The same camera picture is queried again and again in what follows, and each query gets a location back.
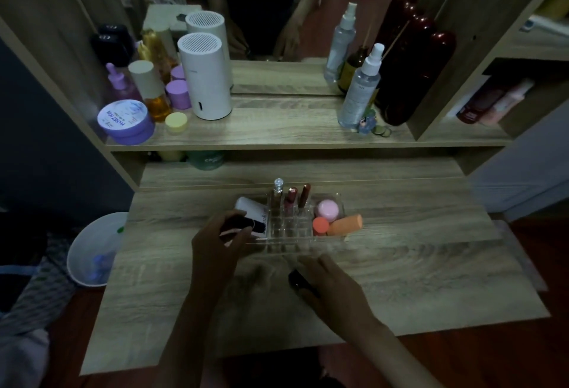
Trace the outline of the person's left hand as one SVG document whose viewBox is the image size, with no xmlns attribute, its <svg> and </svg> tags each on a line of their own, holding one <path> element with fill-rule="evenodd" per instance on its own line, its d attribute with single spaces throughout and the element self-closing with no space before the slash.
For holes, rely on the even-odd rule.
<svg viewBox="0 0 569 388">
<path fill-rule="evenodd" d="M 228 249 L 232 238 L 220 236 L 224 221 L 246 212 L 232 210 L 212 216 L 195 234 L 192 245 L 192 275 L 190 296 L 204 306 L 215 307 L 232 278 L 242 254 L 231 254 Z"/>
</svg>

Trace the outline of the black lipstick tube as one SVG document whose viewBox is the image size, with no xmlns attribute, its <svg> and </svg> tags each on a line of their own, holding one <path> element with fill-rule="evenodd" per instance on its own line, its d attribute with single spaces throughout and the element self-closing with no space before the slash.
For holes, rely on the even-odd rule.
<svg viewBox="0 0 569 388">
<path fill-rule="evenodd" d="M 266 236 L 266 223 L 256 219 L 250 219 L 242 215 L 234 215 L 224 221 L 220 228 L 220 236 L 237 233 L 242 229 L 250 227 L 252 235 L 257 237 Z"/>
</svg>

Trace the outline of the small black cosmetic case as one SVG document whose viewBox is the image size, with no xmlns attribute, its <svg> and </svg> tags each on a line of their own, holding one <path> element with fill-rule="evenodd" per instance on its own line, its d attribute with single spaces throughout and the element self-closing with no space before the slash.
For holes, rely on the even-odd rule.
<svg viewBox="0 0 569 388">
<path fill-rule="evenodd" d="M 309 291 L 314 297 L 320 298 L 320 294 L 317 289 L 312 284 L 310 284 L 309 281 L 303 277 L 297 269 L 292 270 L 288 274 L 288 283 L 295 291 L 304 289 Z"/>
</svg>

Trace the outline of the person's left forearm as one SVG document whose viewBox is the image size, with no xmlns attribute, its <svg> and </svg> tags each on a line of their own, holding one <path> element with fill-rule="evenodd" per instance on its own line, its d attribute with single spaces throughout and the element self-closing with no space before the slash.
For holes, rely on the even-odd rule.
<svg viewBox="0 0 569 388">
<path fill-rule="evenodd" d="M 167 340 L 151 388 L 200 388 L 208 331 L 219 296 L 190 289 Z"/>
</svg>

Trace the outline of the white cosmetic tube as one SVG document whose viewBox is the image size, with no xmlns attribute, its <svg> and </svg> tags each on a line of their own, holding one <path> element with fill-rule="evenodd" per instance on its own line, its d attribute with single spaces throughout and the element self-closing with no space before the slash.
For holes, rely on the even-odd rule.
<svg viewBox="0 0 569 388">
<path fill-rule="evenodd" d="M 252 227 L 252 235 L 257 238 L 267 238 L 269 210 L 266 204 L 262 204 L 251 198 L 240 197 L 234 208 L 246 212 L 247 221 L 244 227 Z"/>
</svg>

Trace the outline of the clear acrylic makeup organizer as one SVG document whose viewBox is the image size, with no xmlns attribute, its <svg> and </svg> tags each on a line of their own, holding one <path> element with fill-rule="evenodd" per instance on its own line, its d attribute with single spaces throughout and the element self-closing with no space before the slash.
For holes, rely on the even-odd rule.
<svg viewBox="0 0 569 388">
<path fill-rule="evenodd" d="M 309 254 L 313 251 L 332 251 L 345 248 L 346 236 L 314 236 L 312 233 L 312 220 L 316 218 L 315 208 L 319 201 L 327 198 L 335 200 L 340 207 L 340 218 L 346 217 L 344 198 L 341 193 L 315 192 L 309 196 L 305 215 L 298 216 L 297 203 L 295 214 L 292 218 L 285 218 L 283 203 L 278 217 L 272 217 L 270 213 L 269 194 L 251 194 L 240 197 L 251 198 L 262 204 L 266 204 L 269 210 L 267 238 L 252 238 L 252 242 L 245 248 L 253 254 Z"/>
</svg>

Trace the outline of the orange makeup sponge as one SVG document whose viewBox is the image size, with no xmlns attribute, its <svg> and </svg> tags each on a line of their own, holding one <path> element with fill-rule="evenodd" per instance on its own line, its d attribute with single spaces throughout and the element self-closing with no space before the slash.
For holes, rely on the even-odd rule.
<svg viewBox="0 0 569 388">
<path fill-rule="evenodd" d="M 336 219 L 330 223 L 327 235 L 329 236 L 346 236 L 348 234 L 360 231 L 363 228 L 363 218 L 360 214 Z"/>
</svg>

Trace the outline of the pink round powder puff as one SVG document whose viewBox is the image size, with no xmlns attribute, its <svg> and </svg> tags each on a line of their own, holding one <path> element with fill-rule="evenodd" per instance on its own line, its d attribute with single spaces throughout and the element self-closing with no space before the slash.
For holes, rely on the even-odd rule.
<svg viewBox="0 0 569 388">
<path fill-rule="evenodd" d="M 316 217 L 322 217 L 329 223 L 336 221 L 340 217 L 340 207 L 338 203 L 331 199 L 319 201 L 315 208 Z"/>
</svg>

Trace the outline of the wooden vanity shelf unit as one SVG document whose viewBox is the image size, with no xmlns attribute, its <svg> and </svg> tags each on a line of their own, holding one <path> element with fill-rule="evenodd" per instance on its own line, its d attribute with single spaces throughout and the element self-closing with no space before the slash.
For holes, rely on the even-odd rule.
<svg viewBox="0 0 569 388">
<path fill-rule="evenodd" d="M 473 78 L 482 62 L 498 53 L 513 37 L 537 0 L 425 0 L 429 11 L 441 11 L 440 21 L 454 31 L 459 48 L 427 93 L 418 110 L 394 135 L 383 139 L 356 137 L 341 130 L 332 114 L 332 100 L 307 86 L 254 84 L 237 93 L 228 118 L 189 119 L 181 136 L 158 129 L 142 146 L 107 142 L 96 116 L 105 88 L 103 70 L 88 45 L 88 11 L 81 0 L 0 0 L 0 39 L 18 57 L 35 81 L 53 98 L 72 125 L 43 118 L 44 126 L 62 135 L 80 132 L 132 189 L 139 189 L 144 167 L 115 153 L 150 150 L 350 150 L 456 148 L 455 162 L 465 175 L 486 163 L 513 141 L 500 125 L 484 130 L 443 119 L 451 101 Z"/>
</svg>

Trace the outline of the small blue flower charm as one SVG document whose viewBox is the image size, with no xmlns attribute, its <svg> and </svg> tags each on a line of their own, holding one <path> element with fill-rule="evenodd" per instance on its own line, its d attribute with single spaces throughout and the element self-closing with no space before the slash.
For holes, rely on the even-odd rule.
<svg viewBox="0 0 569 388">
<path fill-rule="evenodd" d="M 373 133 L 377 125 L 376 111 L 374 109 L 367 109 L 364 115 L 359 120 L 359 125 L 357 128 L 360 134 Z"/>
</svg>

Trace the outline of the white waste bin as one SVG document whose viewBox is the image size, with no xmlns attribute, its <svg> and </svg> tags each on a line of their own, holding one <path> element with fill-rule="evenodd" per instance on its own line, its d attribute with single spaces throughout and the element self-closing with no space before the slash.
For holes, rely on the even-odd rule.
<svg viewBox="0 0 569 388">
<path fill-rule="evenodd" d="M 107 285 L 122 247 L 127 215 L 128 212 L 106 214 L 79 232 L 67 254 L 67 272 L 75 284 L 87 288 Z"/>
</svg>

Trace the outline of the small purple jar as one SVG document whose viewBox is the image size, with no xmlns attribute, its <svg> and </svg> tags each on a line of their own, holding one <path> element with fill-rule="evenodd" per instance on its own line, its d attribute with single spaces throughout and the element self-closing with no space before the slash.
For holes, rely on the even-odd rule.
<svg viewBox="0 0 569 388">
<path fill-rule="evenodd" d="M 166 94 L 175 110 L 191 109 L 188 86 L 185 80 L 172 80 L 165 86 Z"/>
</svg>

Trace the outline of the white cylindrical humidifier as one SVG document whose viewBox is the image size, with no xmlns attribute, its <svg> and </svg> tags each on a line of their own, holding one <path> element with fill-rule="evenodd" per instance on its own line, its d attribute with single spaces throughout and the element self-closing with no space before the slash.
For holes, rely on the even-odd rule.
<svg viewBox="0 0 569 388">
<path fill-rule="evenodd" d="M 178 40 L 178 48 L 195 116 L 216 121 L 230 115 L 230 84 L 220 38 L 188 33 Z"/>
</svg>

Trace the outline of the amber reed diffuser bottle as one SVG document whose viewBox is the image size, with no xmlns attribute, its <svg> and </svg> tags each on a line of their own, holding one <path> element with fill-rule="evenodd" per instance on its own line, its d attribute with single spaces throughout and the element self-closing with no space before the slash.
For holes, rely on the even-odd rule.
<svg viewBox="0 0 569 388">
<path fill-rule="evenodd" d="M 393 41 L 389 45 L 387 52 L 383 53 L 383 55 L 382 55 L 383 58 L 387 57 L 388 53 L 394 47 L 395 43 L 401 37 L 402 33 L 405 31 L 405 29 L 408 25 L 409 25 L 409 21 L 406 22 L 402 26 L 402 28 L 400 29 L 400 31 L 398 32 L 396 37 L 393 39 Z M 344 93 L 344 94 L 347 93 L 355 71 L 363 65 L 365 58 L 367 58 L 368 52 L 369 52 L 369 48 L 365 45 L 362 45 L 362 46 L 359 46 L 358 49 L 354 53 L 350 54 L 348 56 L 348 58 L 346 59 L 344 66 L 343 66 L 343 69 L 342 69 L 341 74 L 340 74 L 340 79 L 338 81 L 338 89 L 342 93 Z"/>
</svg>

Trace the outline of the large dark red bottle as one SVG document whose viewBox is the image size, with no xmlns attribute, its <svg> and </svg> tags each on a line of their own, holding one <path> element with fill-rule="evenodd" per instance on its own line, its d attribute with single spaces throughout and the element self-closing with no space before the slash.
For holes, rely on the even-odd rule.
<svg viewBox="0 0 569 388">
<path fill-rule="evenodd" d="M 453 32 L 434 32 L 409 52 L 394 73 L 382 79 L 376 104 L 386 124 L 399 126 L 411 118 L 449 62 L 456 45 Z"/>
</svg>

